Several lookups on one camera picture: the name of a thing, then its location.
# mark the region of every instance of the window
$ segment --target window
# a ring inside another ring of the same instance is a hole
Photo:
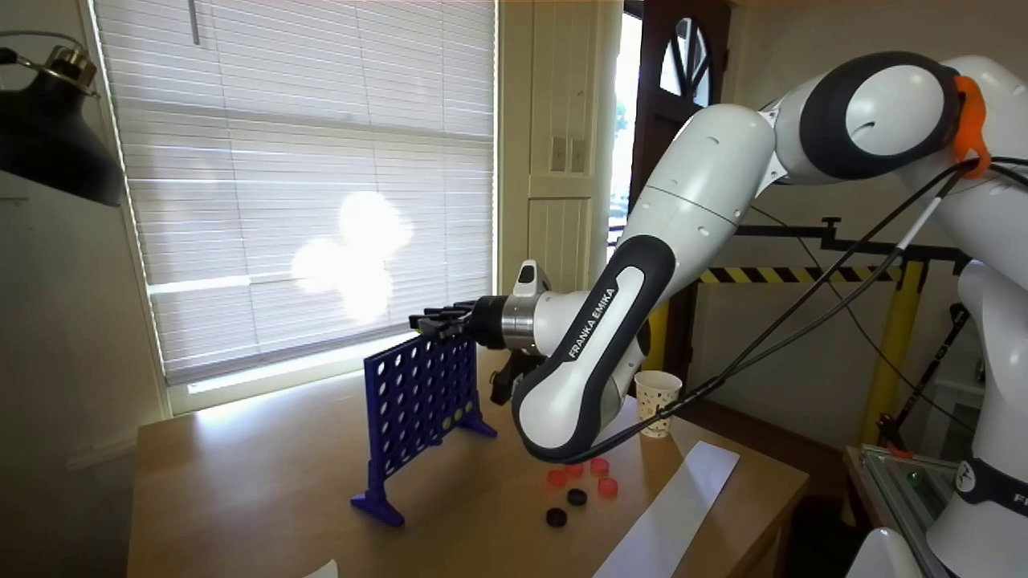
[[[94,0],[169,386],[491,290],[491,0]]]
[[[642,8],[630,8],[620,15],[618,47],[618,124],[613,124],[613,169],[609,169],[609,208],[606,208],[606,253],[630,220],[630,181],[633,181],[633,142],[635,142],[635,89],[639,89],[639,46],[642,46]],[[711,58],[706,40],[693,19],[674,26],[662,58],[659,87],[673,97],[687,97],[697,106],[711,106]]]

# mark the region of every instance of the wall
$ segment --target wall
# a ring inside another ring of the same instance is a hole
[[[6,0],[0,24],[84,40],[78,0]],[[55,42],[0,46],[42,62]],[[108,142],[101,100],[86,121]],[[117,208],[0,173],[0,574],[121,574],[133,439],[168,418],[124,230]]]
[[[1022,24],[1028,24],[1028,8],[1022,0],[735,0],[726,100],[764,106],[846,58],[884,47],[924,50],[931,58],[989,55],[1015,73],[1028,73]],[[900,182],[881,178],[871,182],[772,188],[757,206],[792,224],[820,224],[824,215],[841,215],[841,237],[857,237],[900,198]],[[884,242],[895,242],[908,222],[911,220],[904,220],[895,227],[886,227]],[[949,243],[949,233],[928,227],[920,243]],[[805,264],[794,242],[735,242],[720,261]],[[705,290],[693,330],[693,374],[715,374],[798,295],[799,290],[794,287]],[[825,312],[833,301],[833,295],[817,298],[802,308],[802,319]],[[905,377],[915,380],[943,344],[952,301],[954,277],[939,264],[924,287]],[[871,338],[881,338],[886,306],[890,287],[881,287],[855,308]],[[841,445],[855,439],[871,365],[874,349],[849,319],[838,319],[820,334],[733,380],[715,398],[802,437]]]
[[[528,258],[558,291],[604,264],[618,24],[620,0],[502,0],[502,291]]]

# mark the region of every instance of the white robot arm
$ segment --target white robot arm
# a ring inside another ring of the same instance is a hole
[[[985,58],[928,62],[884,50],[855,58],[756,111],[711,106],[669,146],[633,206],[623,242],[586,295],[520,287],[520,298],[476,306],[479,344],[528,349],[515,381],[524,445],[579,460],[618,413],[642,359],[647,314],[697,279],[742,212],[774,182],[833,182],[900,173],[915,188],[954,161],[974,173],[939,208],[974,266],[962,298],[985,344],[985,400],[974,455],[928,532],[956,574],[1028,570],[1028,194],[985,173],[1028,157],[1028,89]]]
[[[669,146],[628,233],[553,358],[515,388],[515,422],[540,460],[586,454],[604,422],[606,377],[651,306],[700,277],[772,182],[900,169],[954,139],[956,71],[920,55],[868,55],[764,111],[711,106]]]

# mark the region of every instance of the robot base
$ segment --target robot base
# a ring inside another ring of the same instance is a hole
[[[992,501],[952,498],[928,531],[928,547],[954,574],[1015,578],[1028,570],[1028,519]]]

